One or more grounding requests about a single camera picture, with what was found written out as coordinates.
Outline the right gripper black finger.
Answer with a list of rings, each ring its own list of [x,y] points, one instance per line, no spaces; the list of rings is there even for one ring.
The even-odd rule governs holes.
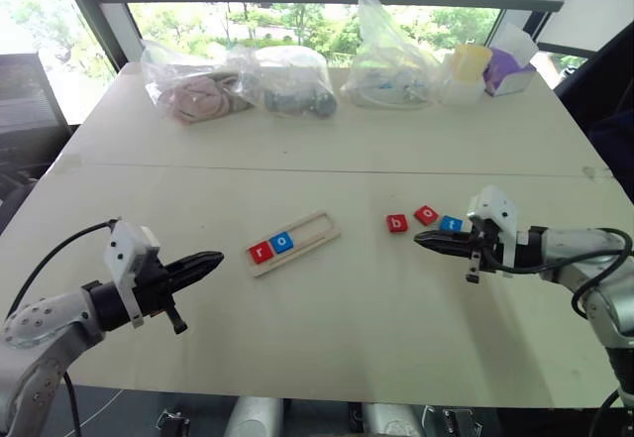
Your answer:
[[[473,252],[473,247],[468,241],[450,239],[415,239],[414,242],[425,249],[447,256],[470,258]]]
[[[471,240],[471,234],[469,232],[457,232],[457,231],[444,231],[444,230],[430,230],[418,233],[414,236],[414,241],[417,244],[432,244],[432,243],[449,243],[449,244],[464,244]]]

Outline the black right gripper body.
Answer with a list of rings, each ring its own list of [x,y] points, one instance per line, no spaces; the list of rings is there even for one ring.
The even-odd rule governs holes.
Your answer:
[[[466,274],[469,283],[479,283],[481,273],[496,273],[502,265],[504,246],[500,229],[493,223],[473,225],[469,240],[470,264]]]

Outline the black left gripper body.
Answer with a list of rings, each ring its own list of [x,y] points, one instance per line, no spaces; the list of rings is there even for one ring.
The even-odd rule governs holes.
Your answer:
[[[165,313],[176,335],[187,329],[187,324],[176,310],[173,298],[177,292],[178,274],[183,269],[183,260],[164,265],[158,258],[150,259],[135,278],[133,287],[141,315],[154,317]]]

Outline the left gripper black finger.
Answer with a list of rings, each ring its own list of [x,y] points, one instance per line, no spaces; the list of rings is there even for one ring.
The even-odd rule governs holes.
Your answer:
[[[179,259],[166,266],[172,277],[205,277],[224,261],[224,254],[218,251],[199,252]]]
[[[199,280],[203,279],[204,277],[172,277],[171,275],[169,275],[169,289],[171,291],[180,291],[196,282],[198,282]]]

